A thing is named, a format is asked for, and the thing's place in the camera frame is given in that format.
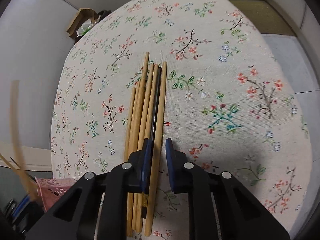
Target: pink basket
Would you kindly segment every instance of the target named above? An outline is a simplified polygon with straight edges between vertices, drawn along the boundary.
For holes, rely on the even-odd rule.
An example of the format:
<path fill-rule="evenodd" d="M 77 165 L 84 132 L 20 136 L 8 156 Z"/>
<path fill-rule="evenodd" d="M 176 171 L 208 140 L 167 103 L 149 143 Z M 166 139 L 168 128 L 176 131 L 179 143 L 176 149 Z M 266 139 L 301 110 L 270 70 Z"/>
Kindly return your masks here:
<path fill-rule="evenodd" d="M 47 212 L 71 188 L 76 180 L 36 178 L 36 182 L 39 186 L 38 195 L 42 198 L 44 210 Z"/>

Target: tile floor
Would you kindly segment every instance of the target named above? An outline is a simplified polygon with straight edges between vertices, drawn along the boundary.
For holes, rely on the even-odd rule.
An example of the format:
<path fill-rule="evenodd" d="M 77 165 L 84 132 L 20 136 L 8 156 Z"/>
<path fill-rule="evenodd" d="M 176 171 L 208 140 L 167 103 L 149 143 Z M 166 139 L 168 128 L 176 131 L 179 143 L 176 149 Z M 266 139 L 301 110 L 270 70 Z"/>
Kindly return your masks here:
<path fill-rule="evenodd" d="M 290 231 L 293 238 L 304 225 L 312 205 L 318 203 L 320 186 L 320 88 L 315 73 L 298 39 L 292 36 L 262 34 L 300 103 L 312 145 L 312 171 L 304 204 Z"/>

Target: floral tablecloth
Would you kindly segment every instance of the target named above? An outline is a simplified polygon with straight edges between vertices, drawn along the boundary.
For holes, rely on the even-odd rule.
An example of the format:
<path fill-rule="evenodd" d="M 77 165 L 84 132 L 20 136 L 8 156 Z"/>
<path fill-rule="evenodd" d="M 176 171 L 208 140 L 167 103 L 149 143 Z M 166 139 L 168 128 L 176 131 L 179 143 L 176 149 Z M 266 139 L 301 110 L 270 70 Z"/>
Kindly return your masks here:
<path fill-rule="evenodd" d="M 206 171 L 232 172 L 290 230 L 311 171 L 308 129 L 262 36 L 227 0 L 133 0 L 71 49 L 54 103 L 54 177 L 122 163 L 147 51 L 150 64 L 168 62 L 164 138 Z M 170 191 L 164 147 L 160 166 L 151 239 L 188 239 L 188 198 Z"/>

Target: floral pattern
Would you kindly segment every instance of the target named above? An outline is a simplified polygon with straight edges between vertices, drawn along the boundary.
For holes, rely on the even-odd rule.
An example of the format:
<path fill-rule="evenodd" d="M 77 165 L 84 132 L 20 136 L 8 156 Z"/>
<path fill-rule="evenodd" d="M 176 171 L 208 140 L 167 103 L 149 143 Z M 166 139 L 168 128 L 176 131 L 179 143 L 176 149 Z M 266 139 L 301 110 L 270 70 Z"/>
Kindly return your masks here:
<path fill-rule="evenodd" d="M 54 177 L 79 179 L 123 162 L 131 89 L 147 51 L 149 65 L 168 67 L 149 238 L 189 235 L 188 197 L 168 183 L 167 137 L 205 171 L 233 173 L 289 231 L 309 183 L 308 127 L 260 33 L 227 0 L 133 0 L 73 46 L 53 102 Z"/>

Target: tablecloth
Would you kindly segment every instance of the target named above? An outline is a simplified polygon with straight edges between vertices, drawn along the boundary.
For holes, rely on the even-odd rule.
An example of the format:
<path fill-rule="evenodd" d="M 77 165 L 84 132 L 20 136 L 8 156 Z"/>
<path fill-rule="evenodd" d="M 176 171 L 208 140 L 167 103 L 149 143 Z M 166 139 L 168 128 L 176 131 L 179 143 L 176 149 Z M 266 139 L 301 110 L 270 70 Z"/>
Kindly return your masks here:
<path fill-rule="evenodd" d="M 261 34 L 227 0 L 132 0 L 71 49 L 54 102 L 54 177 L 122 163 L 147 51 L 149 64 L 168 62 L 163 138 L 206 171 L 233 173 L 290 230 L 311 171 L 307 124 Z M 188 198 L 170 191 L 164 147 L 159 175 L 151 239 L 188 239 Z"/>

